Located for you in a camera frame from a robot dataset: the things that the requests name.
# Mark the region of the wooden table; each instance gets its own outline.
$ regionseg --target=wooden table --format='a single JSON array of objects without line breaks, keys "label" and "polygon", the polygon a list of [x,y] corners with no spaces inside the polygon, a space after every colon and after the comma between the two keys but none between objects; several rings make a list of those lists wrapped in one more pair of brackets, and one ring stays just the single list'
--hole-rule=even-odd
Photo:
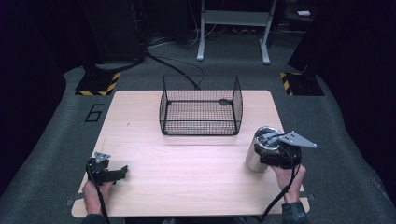
[{"label": "wooden table", "polygon": [[[245,159],[258,128],[271,126],[283,131],[271,93],[242,91],[242,126],[239,134],[232,136],[162,135],[161,94],[117,91],[114,95],[94,151],[111,155],[109,170],[124,165],[129,170],[126,178],[112,187],[108,215],[261,215],[280,189],[272,169],[252,172]],[[308,211],[307,199],[302,202]],[[280,214],[282,203],[280,200],[271,213]],[[75,201],[72,214],[86,216],[82,199]]]}]

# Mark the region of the wire basket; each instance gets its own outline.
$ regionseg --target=wire basket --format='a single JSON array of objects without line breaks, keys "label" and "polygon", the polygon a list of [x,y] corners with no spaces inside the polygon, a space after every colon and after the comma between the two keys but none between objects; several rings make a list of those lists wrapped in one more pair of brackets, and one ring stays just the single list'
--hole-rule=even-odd
[{"label": "wire basket", "polygon": [[243,101],[238,76],[164,76],[160,125],[167,135],[237,135]]}]

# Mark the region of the metal cup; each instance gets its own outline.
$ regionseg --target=metal cup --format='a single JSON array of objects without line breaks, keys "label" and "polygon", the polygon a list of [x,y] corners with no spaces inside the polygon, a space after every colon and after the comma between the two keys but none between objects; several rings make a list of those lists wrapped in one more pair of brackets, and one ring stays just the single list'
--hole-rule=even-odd
[{"label": "metal cup", "polygon": [[246,163],[247,167],[254,172],[263,173],[268,168],[267,164],[260,162],[260,155],[257,153],[255,147],[265,150],[275,150],[279,147],[278,142],[264,141],[264,136],[269,133],[282,134],[280,130],[263,126],[257,130],[253,136],[253,140],[251,141],[250,148],[247,152]]}]

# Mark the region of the dark background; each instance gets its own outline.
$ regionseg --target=dark background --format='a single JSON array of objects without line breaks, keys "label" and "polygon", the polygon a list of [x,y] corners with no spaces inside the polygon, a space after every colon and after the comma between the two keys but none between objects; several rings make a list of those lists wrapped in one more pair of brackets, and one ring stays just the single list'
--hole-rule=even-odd
[{"label": "dark background", "polygon": [[[186,2],[180,1],[182,9]],[[199,1],[191,2],[199,16]],[[239,7],[242,1],[231,2]],[[0,5],[2,193],[62,99],[63,74],[82,66],[81,51],[96,63],[102,63],[102,58],[79,1],[5,0]],[[395,3],[390,0],[330,0],[290,59],[297,69],[315,67],[330,87],[350,136],[378,172],[393,203],[395,13]],[[195,29],[186,15],[186,31]]]}]

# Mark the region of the hand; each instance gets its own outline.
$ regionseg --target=hand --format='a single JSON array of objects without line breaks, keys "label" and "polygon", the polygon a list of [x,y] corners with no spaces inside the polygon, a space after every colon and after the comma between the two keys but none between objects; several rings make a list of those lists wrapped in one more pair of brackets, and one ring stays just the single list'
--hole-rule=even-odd
[{"label": "hand", "polygon": [[[283,169],[278,166],[271,166],[271,168],[276,173],[277,184],[280,189],[285,188],[291,179],[291,169]],[[303,165],[300,165],[300,170],[297,173],[297,176],[294,178],[293,183],[290,186],[290,189],[284,196],[285,203],[296,203],[300,201],[300,188],[303,184],[303,179],[306,174],[306,169]]]},{"label": "hand", "polygon": [[[105,204],[107,203],[108,195],[112,185],[113,183],[106,182],[103,184],[103,186],[99,187],[100,191],[102,192]],[[102,208],[95,185],[90,180],[88,180],[82,188],[82,191],[84,192],[84,203],[85,209],[87,209],[87,214],[102,215]]]}]

